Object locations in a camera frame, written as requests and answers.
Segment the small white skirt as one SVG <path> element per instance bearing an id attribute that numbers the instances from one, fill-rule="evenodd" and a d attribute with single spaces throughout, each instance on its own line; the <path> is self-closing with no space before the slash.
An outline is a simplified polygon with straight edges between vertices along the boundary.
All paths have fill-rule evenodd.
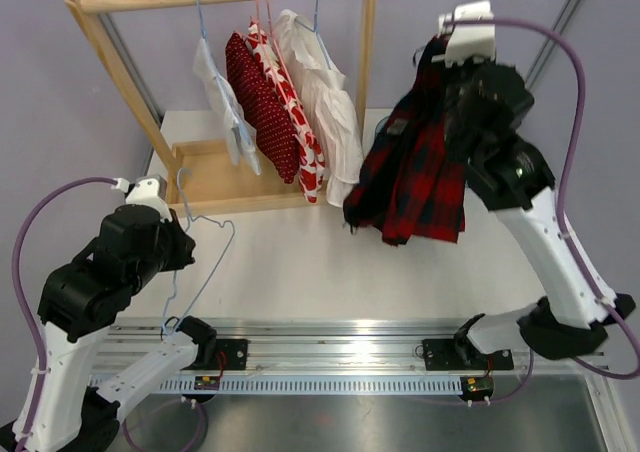
<path id="1" fill-rule="evenodd" d="M 231 163 L 238 166 L 243 159 L 251 171 L 260 176 L 262 167 L 254 143 L 255 129 L 245 120 L 235 92 L 216 66 L 204 36 L 198 41 L 192 70 L 204 87 L 213 113 L 214 131 L 224 138 Z"/>

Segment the white red floral skirt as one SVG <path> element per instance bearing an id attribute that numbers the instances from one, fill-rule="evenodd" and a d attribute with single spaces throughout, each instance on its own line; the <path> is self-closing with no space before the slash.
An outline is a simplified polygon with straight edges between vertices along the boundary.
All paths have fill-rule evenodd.
<path id="1" fill-rule="evenodd" d="M 295 128 L 299 148 L 298 182 L 305 199 L 315 204 L 323 185 L 325 157 L 305 115 L 279 45 L 272 34 L 262 28 L 258 18 L 250 20 L 245 42 Z"/>

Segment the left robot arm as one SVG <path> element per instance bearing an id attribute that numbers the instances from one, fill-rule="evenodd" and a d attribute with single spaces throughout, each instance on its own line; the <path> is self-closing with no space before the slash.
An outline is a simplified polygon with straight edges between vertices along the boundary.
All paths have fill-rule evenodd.
<path id="1" fill-rule="evenodd" d="M 176 332 L 99 387 L 89 384 L 100 344 L 117 315 L 158 273 L 194 263 L 194 240 L 171 211 L 123 205 L 73 260 L 47 278 L 37 314 L 44 326 L 47 366 L 36 416 L 4 425 L 8 451 L 104 451 L 122 422 L 167 378 L 205 369 L 217 355 L 216 332 L 185 317 Z"/>

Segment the white ruffled blouse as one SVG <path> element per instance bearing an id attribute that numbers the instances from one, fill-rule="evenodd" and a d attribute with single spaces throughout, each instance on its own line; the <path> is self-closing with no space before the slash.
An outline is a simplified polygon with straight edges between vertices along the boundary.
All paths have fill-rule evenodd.
<path id="1" fill-rule="evenodd" d="M 342 207 L 358 183 L 364 161 L 361 130 L 355 106 L 345 90 L 345 75 L 331 60 L 329 70 L 311 22 L 292 10 L 283 10 L 273 34 L 298 97 L 325 156 L 327 202 Z"/>

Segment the red white polka dot skirt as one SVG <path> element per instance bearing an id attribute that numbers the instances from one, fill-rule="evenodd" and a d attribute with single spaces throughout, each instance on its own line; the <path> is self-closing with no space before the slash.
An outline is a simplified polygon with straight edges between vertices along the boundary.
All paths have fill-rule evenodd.
<path id="1" fill-rule="evenodd" d="M 272 163 L 279 178 L 292 184 L 299 170 L 295 128 L 243 37 L 233 32 L 225 46 L 227 79 L 256 131 L 256 146 Z"/>

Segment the red black plaid skirt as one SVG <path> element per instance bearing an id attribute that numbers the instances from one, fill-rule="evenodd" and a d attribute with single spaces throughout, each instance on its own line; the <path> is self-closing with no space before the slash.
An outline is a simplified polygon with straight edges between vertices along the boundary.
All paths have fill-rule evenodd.
<path id="1" fill-rule="evenodd" d="M 448 39 L 422 51 L 411 89 L 399 100 L 343 202 L 352 230 L 374 227 L 388 245 L 413 236 L 456 243 L 465 230 L 465 167 L 447 157 L 444 98 L 447 70 L 433 58 Z"/>

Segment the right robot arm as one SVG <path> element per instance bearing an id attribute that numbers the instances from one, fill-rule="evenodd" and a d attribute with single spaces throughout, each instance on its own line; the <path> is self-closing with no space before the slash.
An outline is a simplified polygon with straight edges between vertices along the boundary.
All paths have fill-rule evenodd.
<path id="1" fill-rule="evenodd" d="M 555 177 L 542 153 L 517 132 L 534 104 L 512 66 L 457 65 L 444 74 L 444 142 L 465 180 L 525 254 L 543 296 L 520 310 L 478 314 L 453 337 L 456 361 L 476 368 L 520 345 L 549 360 L 576 359 L 607 340 L 607 328 L 635 309 L 601 278 L 557 211 Z"/>

